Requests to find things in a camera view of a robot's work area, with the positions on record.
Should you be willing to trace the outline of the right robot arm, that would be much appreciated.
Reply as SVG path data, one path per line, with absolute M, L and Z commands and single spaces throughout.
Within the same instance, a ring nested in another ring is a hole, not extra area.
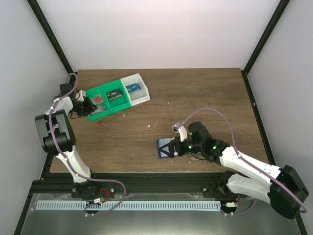
M 172 128 L 178 137 L 156 141 L 159 158 L 200 153 L 206 161 L 232 170 L 223 177 L 219 188 L 221 193 L 244 194 L 264 201 L 287 219 L 305 212 L 303 203 L 309 191 L 293 167 L 278 167 L 254 159 L 234 146 L 213 138 L 199 121 L 187 128 L 176 123 Z

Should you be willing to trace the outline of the blue card holder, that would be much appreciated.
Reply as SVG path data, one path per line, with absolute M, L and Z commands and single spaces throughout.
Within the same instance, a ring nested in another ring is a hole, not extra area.
M 174 158 L 178 156 L 178 152 L 175 147 L 175 138 L 164 138 L 156 141 L 156 147 L 158 152 L 158 158 Z

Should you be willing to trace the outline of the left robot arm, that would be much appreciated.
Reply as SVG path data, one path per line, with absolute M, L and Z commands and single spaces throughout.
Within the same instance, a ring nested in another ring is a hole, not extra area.
M 75 88 L 68 83 L 60 85 L 60 94 L 54 97 L 47 112 L 35 117 L 35 124 L 43 150 L 57 157 L 73 178 L 73 191 L 81 197 L 97 194 L 97 186 L 90 178 L 92 171 L 81 159 L 75 147 L 76 138 L 68 114 L 79 118 L 88 116 L 97 108 L 84 91 L 74 94 Z

